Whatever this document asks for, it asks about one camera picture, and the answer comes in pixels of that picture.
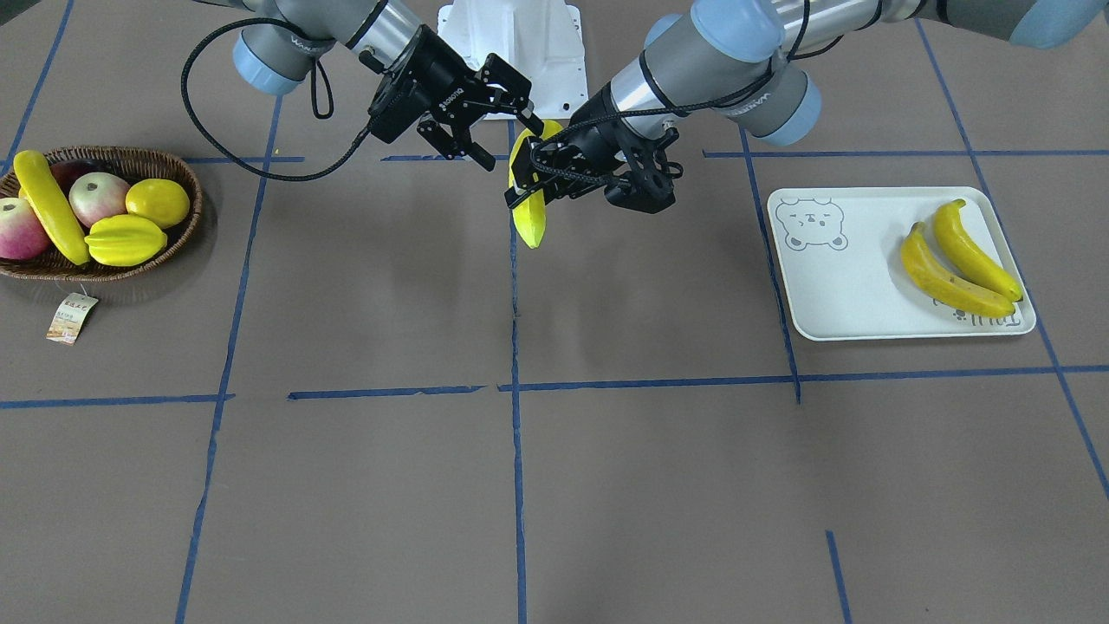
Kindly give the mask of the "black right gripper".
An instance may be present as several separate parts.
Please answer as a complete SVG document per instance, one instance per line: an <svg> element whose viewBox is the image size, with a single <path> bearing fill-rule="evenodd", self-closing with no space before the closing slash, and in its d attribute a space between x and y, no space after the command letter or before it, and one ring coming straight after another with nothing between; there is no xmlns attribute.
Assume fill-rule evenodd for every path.
<svg viewBox="0 0 1109 624"><path fill-rule="evenodd" d="M372 136L393 143L409 127L444 158L471 158L494 171L496 158L476 143L470 127L485 114L507 114L541 137L545 121L535 114L532 82L489 53L482 79L428 25L419 25L373 96Z"/></svg>

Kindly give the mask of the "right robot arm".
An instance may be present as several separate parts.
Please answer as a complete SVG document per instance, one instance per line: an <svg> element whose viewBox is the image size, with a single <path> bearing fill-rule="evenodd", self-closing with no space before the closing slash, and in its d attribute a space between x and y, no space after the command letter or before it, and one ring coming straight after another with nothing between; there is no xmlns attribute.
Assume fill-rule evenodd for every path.
<svg viewBox="0 0 1109 624"><path fill-rule="evenodd" d="M368 120L353 139L384 143L416 127L444 158L472 158L491 171L496 160L471 139L470 130L492 114L509 114L535 133L530 79L506 60L488 55L468 67L433 28L401 1L237 1L250 19L226 25L237 33L232 60L250 86L273 96L307 78L324 79L321 57L343 47L381 78Z"/></svg>

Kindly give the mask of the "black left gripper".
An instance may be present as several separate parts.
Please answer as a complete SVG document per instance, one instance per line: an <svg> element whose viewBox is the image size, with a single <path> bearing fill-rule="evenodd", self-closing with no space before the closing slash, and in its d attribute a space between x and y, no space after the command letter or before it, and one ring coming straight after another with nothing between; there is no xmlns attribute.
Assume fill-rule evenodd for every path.
<svg viewBox="0 0 1109 624"><path fill-rule="evenodd" d="M511 147L511 186L516 195L526 198L535 191L543 191L547 205L593 191L634 195L635 168L617 173L625 165L620 157L632 135L619 114L613 86L607 83L587 100L586 106L574 112L569 127L543 131L540 135L523 130ZM508 171L503 205L515 208L522 198L509 198Z"/></svg>

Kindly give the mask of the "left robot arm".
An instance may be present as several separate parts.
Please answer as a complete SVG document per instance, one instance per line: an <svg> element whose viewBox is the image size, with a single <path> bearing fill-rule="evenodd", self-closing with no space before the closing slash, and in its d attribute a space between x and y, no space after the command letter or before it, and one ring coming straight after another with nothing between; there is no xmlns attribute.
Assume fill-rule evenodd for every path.
<svg viewBox="0 0 1109 624"><path fill-rule="evenodd" d="M665 157L676 123L718 112L769 145L788 146L820 117L820 88L797 61L877 23L919 19L1051 49L1105 1L696 1L651 28L645 47L569 124L527 139L510 160L509 208L602 190L620 208L657 213L682 170Z"/></svg>

